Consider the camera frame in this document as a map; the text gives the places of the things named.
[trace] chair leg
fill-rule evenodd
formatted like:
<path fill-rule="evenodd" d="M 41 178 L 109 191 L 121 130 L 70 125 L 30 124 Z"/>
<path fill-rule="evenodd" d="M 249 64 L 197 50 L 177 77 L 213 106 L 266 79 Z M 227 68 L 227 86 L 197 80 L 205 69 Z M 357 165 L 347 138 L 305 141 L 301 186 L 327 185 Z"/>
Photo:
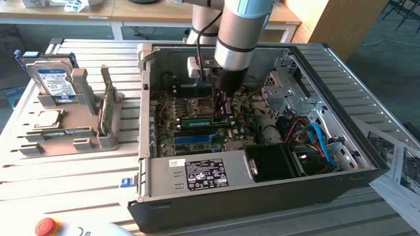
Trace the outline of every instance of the chair leg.
<path fill-rule="evenodd" d="M 389 5 L 390 1 L 391 1 L 391 0 L 387 0 L 387 3 L 386 3 L 386 5 L 385 5 L 385 7 L 382 8 L 382 10 L 381 10 L 381 12 L 379 12 L 379 13 L 382 13 L 382 12 L 385 11 L 385 9 L 386 9 L 386 7 L 387 7 L 387 5 Z"/>
<path fill-rule="evenodd" d="M 397 11 L 398 14 L 399 14 L 399 12 L 401 12 L 401 9 L 402 9 L 403 4 L 405 4 L 405 0 L 402 0 L 402 2 L 401 2 L 399 9 L 398 9 L 398 11 Z"/>
<path fill-rule="evenodd" d="M 406 15 L 403 16 L 403 19 L 401 20 L 398 26 L 395 27 L 394 31 L 398 30 L 399 26 L 402 25 L 402 23 L 405 22 L 406 18 L 409 17 L 409 15 L 411 14 L 414 8 L 418 6 L 420 0 L 417 0 L 415 4 L 413 5 L 411 9 L 409 10 L 409 12 L 406 13 Z"/>
<path fill-rule="evenodd" d="M 393 11 L 393 9 L 399 5 L 402 0 L 399 0 L 399 2 L 393 6 L 393 8 L 387 11 L 387 13 L 382 16 L 381 19 L 385 19 L 385 17 L 389 15 L 389 13 Z"/>

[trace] aluminum extrusion table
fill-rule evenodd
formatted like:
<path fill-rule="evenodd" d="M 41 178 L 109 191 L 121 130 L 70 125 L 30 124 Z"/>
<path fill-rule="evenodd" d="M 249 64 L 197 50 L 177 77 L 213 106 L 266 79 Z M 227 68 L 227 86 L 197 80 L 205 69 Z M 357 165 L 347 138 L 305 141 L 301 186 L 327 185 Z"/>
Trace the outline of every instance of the aluminum extrusion table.
<path fill-rule="evenodd" d="M 15 208 L 113 222 L 143 235 L 131 220 L 121 196 L 133 188 L 118 188 L 121 178 L 135 174 L 138 103 L 141 78 L 135 47 L 141 41 L 71 40 L 49 45 L 47 53 L 73 52 L 87 70 L 93 91 L 105 86 L 99 65 L 107 65 L 113 85 L 123 93 L 119 149 L 111 152 L 33 159 L 0 159 L 0 212 Z M 346 112 L 397 139 L 417 145 L 399 122 L 374 99 L 329 48 L 295 44 Z M 37 88 L 30 81 L 0 136 L 1 148 L 18 142 L 21 125 L 30 119 Z M 353 189 L 327 204 L 210 223 L 153 235 L 417 235 L 370 187 Z"/>

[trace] hard drive label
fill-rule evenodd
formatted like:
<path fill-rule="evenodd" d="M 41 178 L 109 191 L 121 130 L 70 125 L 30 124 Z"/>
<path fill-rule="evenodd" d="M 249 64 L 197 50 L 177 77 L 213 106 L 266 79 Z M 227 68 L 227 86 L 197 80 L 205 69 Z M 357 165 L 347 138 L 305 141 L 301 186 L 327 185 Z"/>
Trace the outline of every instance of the hard drive label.
<path fill-rule="evenodd" d="M 222 159 L 185 162 L 185 173 L 190 191 L 229 186 Z"/>
<path fill-rule="evenodd" d="M 62 69 L 38 70 L 42 84 L 45 85 L 49 95 L 57 99 L 69 99 L 75 97 L 75 92 L 70 82 L 65 80 L 66 74 Z"/>

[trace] red emergency stop button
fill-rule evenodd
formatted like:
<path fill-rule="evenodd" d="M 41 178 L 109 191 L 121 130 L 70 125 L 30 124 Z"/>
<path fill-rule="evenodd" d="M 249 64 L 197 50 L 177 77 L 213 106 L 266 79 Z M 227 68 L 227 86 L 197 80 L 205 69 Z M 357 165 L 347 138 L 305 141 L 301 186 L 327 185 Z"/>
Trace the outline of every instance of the red emergency stop button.
<path fill-rule="evenodd" d="M 59 230 L 59 224 L 50 218 L 43 218 L 39 220 L 35 228 L 34 234 L 37 236 L 50 236 Z"/>

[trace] motherboard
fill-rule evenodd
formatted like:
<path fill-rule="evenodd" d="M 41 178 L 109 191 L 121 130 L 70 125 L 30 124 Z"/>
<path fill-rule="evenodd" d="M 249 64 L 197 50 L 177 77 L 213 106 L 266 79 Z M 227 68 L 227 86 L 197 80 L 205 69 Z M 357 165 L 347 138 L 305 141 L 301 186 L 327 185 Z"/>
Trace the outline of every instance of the motherboard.
<path fill-rule="evenodd" d="M 210 96 L 197 96 L 209 93 L 157 91 L 150 94 L 157 124 L 155 157 L 234 151 L 254 144 L 249 129 L 253 118 L 243 120 L 239 114 L 239 106 L 247 105 L 247 92 L 235 94 L 230 102 L 233 115 L 217 122 L 211 120 Z"/>

